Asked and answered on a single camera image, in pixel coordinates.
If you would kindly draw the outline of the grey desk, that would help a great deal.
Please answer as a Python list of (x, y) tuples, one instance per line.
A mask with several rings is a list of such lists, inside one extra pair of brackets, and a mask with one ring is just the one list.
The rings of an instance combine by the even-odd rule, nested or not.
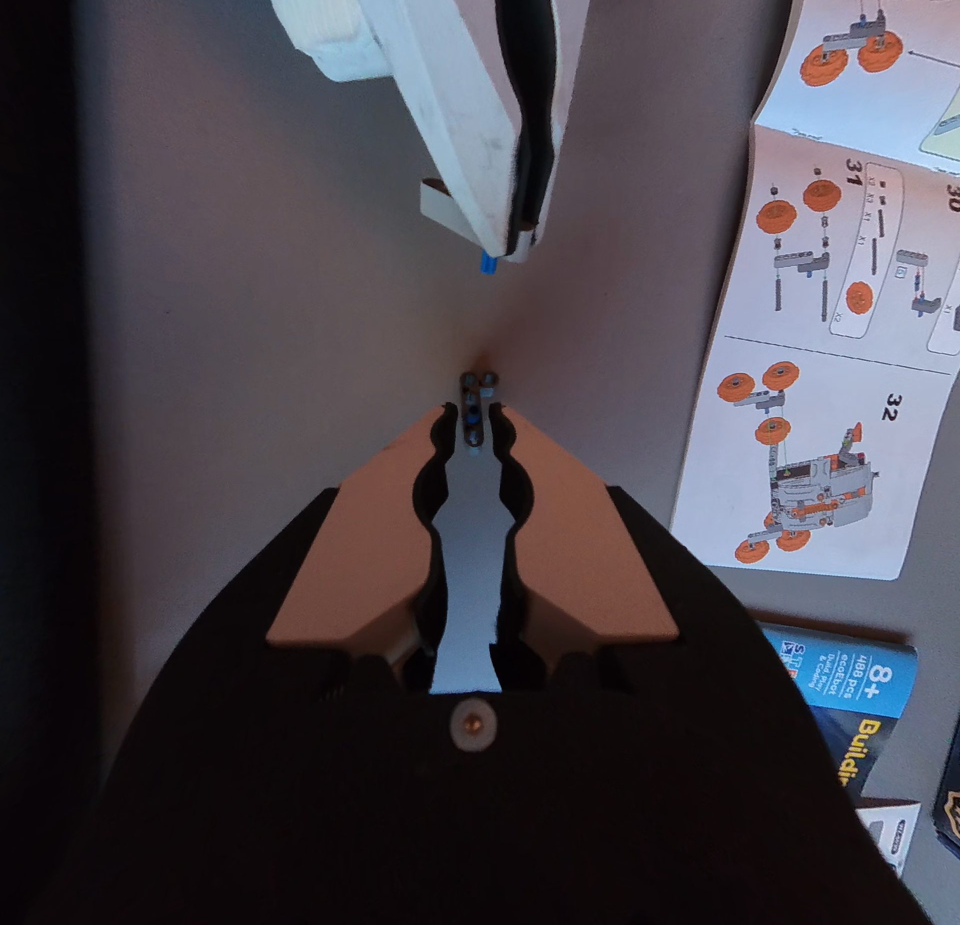
[[(795, 0), (590, 0), (523, 262), (424, 216), (393, 74), (348, 84), (269, 0), (80, 0), (119, 751), (43, 920), (929, 923), (748, 608), (920, 621), (958, 675), (958, 441), (894, 579), (707, 564), (672, 532)], [(460, 378), (494, 371), (478, 453)], [(429, 691), (267, 633), (342, 482), (454, 405)], [(489, 411), (597, 475), (678, 628), (504, 691)]]

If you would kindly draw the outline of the open white instruction booklet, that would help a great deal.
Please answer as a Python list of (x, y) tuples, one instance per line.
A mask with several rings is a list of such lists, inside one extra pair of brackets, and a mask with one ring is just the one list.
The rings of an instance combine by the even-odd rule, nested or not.
[(959, 0), (795, 0), (671, 530), (894, 580), (958, 373)]

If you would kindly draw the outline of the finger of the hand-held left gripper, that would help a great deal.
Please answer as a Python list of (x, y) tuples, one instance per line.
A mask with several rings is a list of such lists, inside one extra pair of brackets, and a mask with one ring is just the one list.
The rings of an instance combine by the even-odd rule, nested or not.
[(543, 0), (358, 0), (450, 196), (492, 257), (543, 206)]
[(538, 244), (546, 228), (550, 199), (560, 150), (566, 135), (574, 80), (584, 39), (591, 0), (549, 0), (550, 29), (553, 31), (553, 70), (549, 74), (549, 97), (545, 103), (548, 142), (534, 141), (534, 164), (526, 192), (537, 192), (535, 221), (521, 224), (513, 261), (523, 263)]

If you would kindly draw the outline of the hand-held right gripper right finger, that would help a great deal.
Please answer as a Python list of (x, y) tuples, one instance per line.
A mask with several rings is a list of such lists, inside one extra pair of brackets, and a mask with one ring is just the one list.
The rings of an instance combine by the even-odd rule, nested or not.
[(514, 519), (489, 646), (502, 689), (543, 687), (565, 655), (675, 640), (604, 481), (515, 410), (493, 404), (488, 416)]

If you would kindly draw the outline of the long grey holed beam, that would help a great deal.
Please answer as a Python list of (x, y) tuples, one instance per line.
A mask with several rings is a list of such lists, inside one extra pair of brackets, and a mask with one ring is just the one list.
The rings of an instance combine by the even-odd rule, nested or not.
[[(498, 388), (499, 377), (495, 371), (475, 373), (463, 372), (460, 378), (461, 392), (461, 419), (462, 438), (465, 446), (474, 454), (478, 454), (485, 440), (484, 408)], [(478, 409), (482, 414), (479, 425), (468, 427), (465, 424), (465, 413), (470, 409)]]

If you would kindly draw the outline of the blue closed booklet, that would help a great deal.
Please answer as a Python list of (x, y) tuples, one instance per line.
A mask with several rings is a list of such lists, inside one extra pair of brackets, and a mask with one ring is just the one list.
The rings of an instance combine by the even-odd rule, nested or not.
[(810, 707), (840, 783), (859, 798), (906, 708), (916, 650), (769, 622), (760, 628)]

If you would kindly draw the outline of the blue printed toy box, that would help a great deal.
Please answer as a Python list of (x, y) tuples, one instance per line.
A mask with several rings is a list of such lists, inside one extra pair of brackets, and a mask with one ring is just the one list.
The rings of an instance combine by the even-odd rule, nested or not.
[(959, 857), (959, 754), (960, 724), (956, 720), (949, 751), (946, 755), (931, 820), (939, 841), (956, 858)]

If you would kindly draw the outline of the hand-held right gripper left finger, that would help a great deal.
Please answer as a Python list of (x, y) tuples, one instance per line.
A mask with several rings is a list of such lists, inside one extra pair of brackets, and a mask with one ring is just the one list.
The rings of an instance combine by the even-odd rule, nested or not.
[(274, 647), (382, 655), (427, 692), (448, 614), (441, 538), (454, 404), (426, 415), (346, 478), (267, 633)]

